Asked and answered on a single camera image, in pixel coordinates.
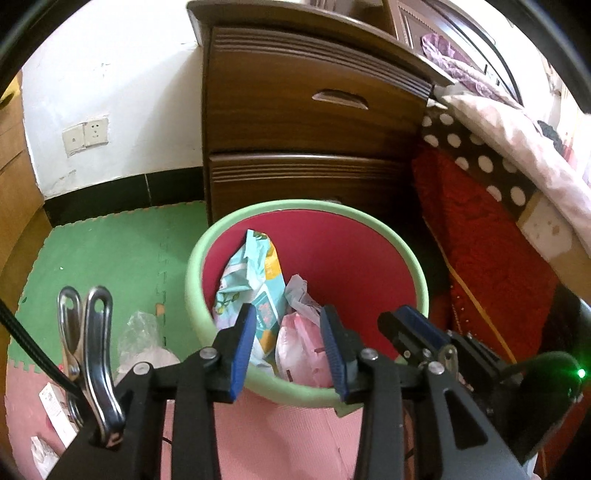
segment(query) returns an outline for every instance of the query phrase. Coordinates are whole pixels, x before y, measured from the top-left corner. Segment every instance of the drawer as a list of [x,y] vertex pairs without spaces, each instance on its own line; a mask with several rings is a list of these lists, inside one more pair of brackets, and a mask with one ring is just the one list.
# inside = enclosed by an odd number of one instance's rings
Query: drawer
[[236,154],[210,157],[214,221],[270,200],[337,200],[377,218],[392,214],[410,185],[408,163],[312,154]]
[[409,160],[431,85],[365,53],[292,33],[214,28],[206,154],[303,151]]

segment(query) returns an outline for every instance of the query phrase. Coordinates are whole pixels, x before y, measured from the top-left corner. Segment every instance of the foam floor mat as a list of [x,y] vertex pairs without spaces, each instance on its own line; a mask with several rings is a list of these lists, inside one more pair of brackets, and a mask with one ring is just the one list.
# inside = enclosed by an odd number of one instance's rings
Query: foam floor mat
[[[137,310],[153,314],[158,310],[165,347],[183,360],[199,347],[184,306],[184,277],[189,255],[206,229],[203,202],[151,207],[57,226],[39,251],[17,318],[51,360],[60,364],[59,291],[71,285],[84,297],[91,287],[103,285],[113,295],[113,371],[119,365],[117,340]],[[26,371],[32,364],[14,340],[8,358]]]

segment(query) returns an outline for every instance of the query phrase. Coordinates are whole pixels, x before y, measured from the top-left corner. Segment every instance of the purple cloth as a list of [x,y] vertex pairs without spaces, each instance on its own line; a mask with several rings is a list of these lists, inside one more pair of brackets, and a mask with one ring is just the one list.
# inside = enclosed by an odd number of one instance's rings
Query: purple cloth
[[508,93],[493,85],[484,74],[473,68],[470,60],[458,52],[446,38],[429,33],[421,37],[421,45],[429,60],[472,93],[517,107],[518,104]]
[[423,52],[431,61],[433,61],[433,57],[445,56],[470,65],[470,60],[453,48],[452,44],[441,35],[436,33],[423,35],[421,44],[423,45]]

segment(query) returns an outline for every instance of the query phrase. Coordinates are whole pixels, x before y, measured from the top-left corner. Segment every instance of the floor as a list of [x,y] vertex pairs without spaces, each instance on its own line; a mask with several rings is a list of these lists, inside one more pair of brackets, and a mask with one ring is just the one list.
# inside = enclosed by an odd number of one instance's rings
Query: floor
[[[199,346],[184,309],[184,273],[191,250],[207,228],[201,202],[134,210],[56,227],[46,239],[19,303],[17,317],[51,359],[61,363],[56,297],[65,285],[82,295],[102,284],[113,295],[111,366],[117,338],[137,310],[159,315],[166,347],[184,359]],[[60,454],[38,392],[47,376],[15,343],[8,351],[7,425],[25,480],[40,480],[30,437]],[[224,480],[349,480],[359,443],[358,410],[339,419],[329,409],[274,404],[243,391],[232,406],[216,405],[216,432]],[[164,433],[172,437],[171,412]],[[170,479],[170,445],[163,444],[162,476]]]
[[[57,226],[46,239],[22,294],[17,318],[57,364],[61,346],[56,298],[66,285],[82,297],[95,285],[113,295],[111,368],[119,365],[117,338],[131,314],[156,313],[163,343],[181,360],[198,348],[184,308],[189,255],[207,229],[202,202],[133,210]],[[8,358],[32,364],[14,341]]]

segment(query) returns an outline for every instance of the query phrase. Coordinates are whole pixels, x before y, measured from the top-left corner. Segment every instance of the plastic bag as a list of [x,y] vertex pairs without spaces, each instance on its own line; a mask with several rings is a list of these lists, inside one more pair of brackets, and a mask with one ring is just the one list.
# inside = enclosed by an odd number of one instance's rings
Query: plastic bag
[[232,255],[222,273],[212,314],[216,327],[221,330],[236,323],[244,303],[254,305],[256,339],[250,363],[269,375],[274,372],[265,359],[272,357],[279,320],[285,315],[284,290],[275,246],[266,234],[248,230],[244,245]]
[[31,437],[31,453],[33,454],[33,461],[41,474],[41,478],[45,480],[60,458],[53,451],[53,448],[39,437]]
[[282,379],[308,387],[332,387],[332,376],[320,332],[320,305],[307,292],[307,283],[294,275],[285,299],[295,310],[283,317],[275,348]]
[[158,320],[150,313],[135,312],[127,322],[117,344],[119,368],[115,384],[139,362],[148,362],[154,368],[179,363],[172,352],[162,348]]

